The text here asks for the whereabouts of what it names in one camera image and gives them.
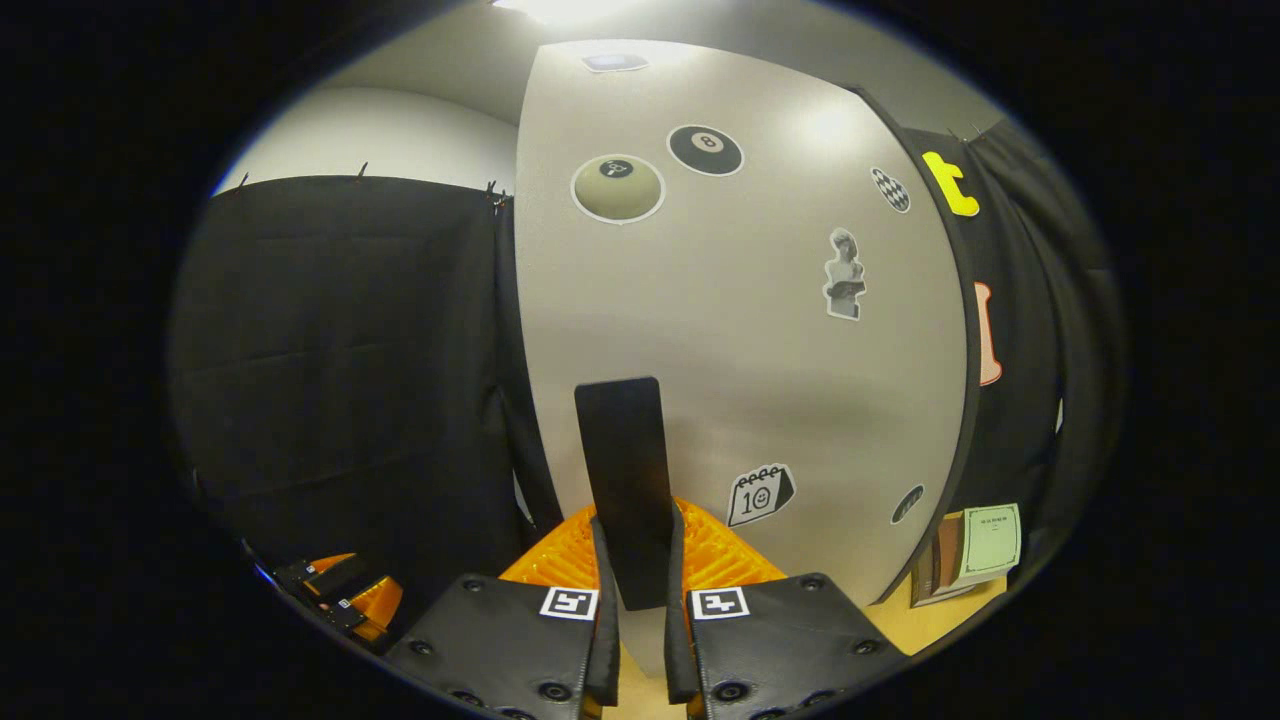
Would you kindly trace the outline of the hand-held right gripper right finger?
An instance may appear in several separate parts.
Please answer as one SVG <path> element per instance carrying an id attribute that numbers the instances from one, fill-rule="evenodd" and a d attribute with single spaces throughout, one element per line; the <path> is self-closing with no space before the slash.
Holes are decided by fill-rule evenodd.
<path id="1" fill-rule="evenodd" d="M 831 577 L 783 574 L 681 498 L 672 523 L 666 692 L 686 717 L 809 716 L 908 667 Z"/>

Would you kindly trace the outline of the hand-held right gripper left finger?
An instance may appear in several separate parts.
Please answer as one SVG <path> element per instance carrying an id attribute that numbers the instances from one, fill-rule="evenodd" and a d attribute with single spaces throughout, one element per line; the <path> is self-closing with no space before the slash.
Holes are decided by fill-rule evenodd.
<path id="1" fill-rule="evenodd" d="M 620 597 L 593 506 L 499 577 L 458 577 L 385 652 L 417 688 L 504 719 L 599 719 L 620 702 Z"/>

